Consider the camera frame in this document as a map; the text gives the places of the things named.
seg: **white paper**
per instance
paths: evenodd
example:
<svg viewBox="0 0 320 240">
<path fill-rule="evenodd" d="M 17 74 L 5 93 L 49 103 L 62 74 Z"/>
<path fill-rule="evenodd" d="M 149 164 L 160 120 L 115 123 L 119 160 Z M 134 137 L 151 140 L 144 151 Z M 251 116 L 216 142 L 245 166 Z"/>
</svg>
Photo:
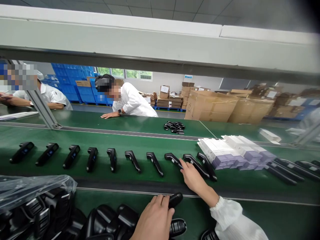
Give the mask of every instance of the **white paper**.
<svg viewBox="0 0 320 240">
<path fill-rule="evenodd" d="M 277 92 L 274 92 L 274 91 L 270 91 L 267 95 L 267 97 L 269 98 L 274 98 L 276 96 Z"/>
<path fill-rule="evenodd" d="M 309 105 L 315 106 L 315 105 L 318 105 L 319 103 L 320 103 L 320 100 L 315 99 L 315 100 L 312 100 L 312 101 L 309 103 Z"/>
<path fill-rule="evenodd" d="M 169 88 L 168 88 L 168 87 L 166 87 L 166 86 L 161 86 L 160 91 L 161 91 L 161 92 L 168 93 L 168 92 L 169 92 Z"/>
</svg>

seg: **sleeve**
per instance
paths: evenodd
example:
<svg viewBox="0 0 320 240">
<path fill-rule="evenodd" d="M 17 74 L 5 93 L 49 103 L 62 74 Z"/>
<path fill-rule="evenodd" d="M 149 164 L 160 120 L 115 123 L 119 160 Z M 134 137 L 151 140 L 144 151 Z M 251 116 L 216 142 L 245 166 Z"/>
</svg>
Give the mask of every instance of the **sleeve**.
<svg viewBox="0 0 320 240">
<path fill-rule="evenodd" d="M 141 105 L 140 94 L 138 90 L 130 83 L 125 83 L 123 87 L 125 90 L 125 94 L 127 94 L 129 98 L 127 104 L 123 106 L 123 110 L 125 113 L 130 113 Z"/>
<path fill-rule="evenodd" d="M 26 95 L 26 92 L 23 90 L 18 90 L 12 94 L 12 96 L 22 98 L 22 99 L 25 99 L 24 97 L 25 95 Z"/>
<path fill-rule="evenodd" d="M 219 198 L 217 205 L 210 208 L 211 216 L 217 221 L 215 232 L 223 240 L 268 240 L 262 228 L 242 215 L 240 203 Z"/>
</svg>

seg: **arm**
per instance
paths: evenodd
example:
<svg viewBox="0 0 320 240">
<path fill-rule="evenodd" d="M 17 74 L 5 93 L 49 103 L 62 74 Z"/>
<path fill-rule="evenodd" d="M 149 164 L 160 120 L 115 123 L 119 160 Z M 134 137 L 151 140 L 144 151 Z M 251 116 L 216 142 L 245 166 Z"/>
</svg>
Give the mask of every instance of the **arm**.
<svg viewBox="0 0 320 240">
<path fill-rule="evenodd" d="M 210 207 L 211 216 L 217 221 L 215 232 L 220 239 L 268 240 L 255 222 L 242 215 L 239 203 L 222 198 L 209 187 L 191 163 L 180 159 L 184 182 Z"/>
</svg>

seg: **white sign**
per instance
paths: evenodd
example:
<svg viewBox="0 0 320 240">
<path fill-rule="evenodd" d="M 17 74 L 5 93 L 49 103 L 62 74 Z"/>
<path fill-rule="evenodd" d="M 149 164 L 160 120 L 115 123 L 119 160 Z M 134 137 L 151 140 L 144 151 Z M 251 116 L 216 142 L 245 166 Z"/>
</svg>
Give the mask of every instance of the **white sign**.
<svg viewBox="0 0 320 240">
<path fill-rule="evenodd" d="M 160 91 L 161 91 L 161 92 L 168 93 L 168 92 L 169 92 L 169 88 L 168 88 L 168 87 L 166 87 L 166 86 L 161 86 Z"/>
</svg>

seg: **label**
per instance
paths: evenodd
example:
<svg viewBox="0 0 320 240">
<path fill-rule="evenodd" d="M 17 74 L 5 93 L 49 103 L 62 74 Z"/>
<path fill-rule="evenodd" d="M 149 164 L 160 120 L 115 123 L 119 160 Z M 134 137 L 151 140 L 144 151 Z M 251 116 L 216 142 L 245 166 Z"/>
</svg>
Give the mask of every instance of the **label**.
<svg viewBox="0 0 320 240">
<path fill-rule="evenodd" d="M 320 103 L 320 100 L 315 99 L 315 100 L 312 100 L 312 101 L 309 103 L 309 105 L 315 106 L 315 105 L 318 105 L 319 103 Z"/>
</svg>

